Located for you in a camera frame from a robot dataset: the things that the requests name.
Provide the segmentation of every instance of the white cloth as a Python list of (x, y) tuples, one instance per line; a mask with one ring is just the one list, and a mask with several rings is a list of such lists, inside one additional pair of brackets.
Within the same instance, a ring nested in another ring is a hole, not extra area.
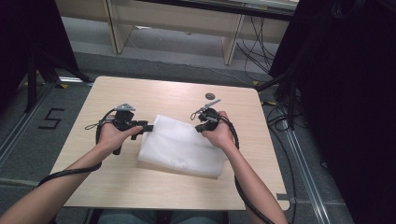
[(221, 175), (224, 152), (194, 126), (157, 115), (154, 129), (143, 134), (138, 160), (195, 175)]

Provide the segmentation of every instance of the person's leg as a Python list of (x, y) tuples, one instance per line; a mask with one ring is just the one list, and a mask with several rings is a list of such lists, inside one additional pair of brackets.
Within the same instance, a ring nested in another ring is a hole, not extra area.
[(156, 214), (153, 210), (105, 209), (98, 224), (153, 224)]
[(174, 211), (171, 224), (222, 224), (223, 212)]

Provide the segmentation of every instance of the hand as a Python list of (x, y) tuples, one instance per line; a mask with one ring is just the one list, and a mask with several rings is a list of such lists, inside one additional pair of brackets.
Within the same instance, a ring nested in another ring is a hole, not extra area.
[(135, 126), (121, 132), (112, 123), (106, 123), (102, 127), (97, 146), (110, 155), (122, 145), (127, 137), (139, 133), (142, 129), (142, 126)]
[[(228, 118), (225, 111), (220, 111), (219, 115)], [(230, 127), (222, 120), (219, 121), (218, 127), (214, 131), (203, 131), (202, 136), (206, 137), (214, 147), (219, 147), (223, 150), (233, 146), (233, 134), (230, 131)]]

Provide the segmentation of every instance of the forearm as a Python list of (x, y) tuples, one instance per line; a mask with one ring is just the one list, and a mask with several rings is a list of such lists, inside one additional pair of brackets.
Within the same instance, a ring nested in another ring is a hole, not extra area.
[[(100, 148), (94, 148), (66, 170), (92, 167), (105, 157)], [(0, 223), (49, 223), (89, 174), (67, 175), (44, 183), (9, 208)]]
[[(288, 223), (271, 191), (257, 176), (239, 150), (234, 145), (229, 145), (223, 150), (233, 167), (233, 171), (241, 189), (252, 204), (276, 224)], [(248, 208), (247, 210), (252, 223), (262, 223)]]

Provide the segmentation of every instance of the gray floor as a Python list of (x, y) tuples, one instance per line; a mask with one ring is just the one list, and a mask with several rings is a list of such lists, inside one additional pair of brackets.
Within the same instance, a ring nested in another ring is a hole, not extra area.
[[(271, 79), (254, 63), (247, 62), (239, 50), (235, 51), (232, 64), (224, 65), (221, 39), (218, 36), (136, 28), (122, 54), (115, 55), (112, 52), (106, 23), (64, 18), (64, 25), (79, 67), (90, 77), (140, 77), (240, 87), (252, 87), (253, 80)], [(246, 43), (249, 47), (254, 45), (253, 41)], [(277, 45), (265, 46), (273, 54), (276, 53)], [(261, 99), (273, 100), (275, 89), (276, 87), (273, 87), (261, 92)], [(0, 167), (0, 177), (3, 178), (0, 185), (0, 214), (31, 189), (26, 186), (10, 186), (4, 183), (4, 179), (37, 182), (48, 174), (89, 90), (90, 87), (79, 85), (54, 89), (42, 103), (36, 119)], [(21, 86), (9, 110), (1, 115), (0, 121), (4, 124), (0, 132), (1, 139), (6, 138), (22, 116), (25, 98), (26, 87)], [(59, 114), (62, 118), (59, 127), (52, 132), (37, 129), (40, 125), (46, 125), (43, 118), (51, 108), (66, 108), (67, 113)], [(264, 114), (268, 116), (272, 109), (271, 106), (264, 106)], [(320, 165), (320, 153), (309, 132), (309, 124), (304, 122), (304, 118), (297, 118), (296, 122), (299, 143), (318, 192), (325, 202), (331, 223), (353, 223), (331, 174)], [(319, 223), (287, 137), (283, 132), (276, 133), (285, 146), (283, 150), (276, 136), (272, 135), (285, 187), (289, 197), (295, 195), (297, 202), (293, 223)], [(285, 211), (289, 221), (292, 220), (293, 212), (294, 204)], [(58, 220), (59, 223), (84, 223), (87, 214), (88, 208), (64, 208)], [(230, 223), (248, 223), (244, 211), (232, 211), (229, 216)]]

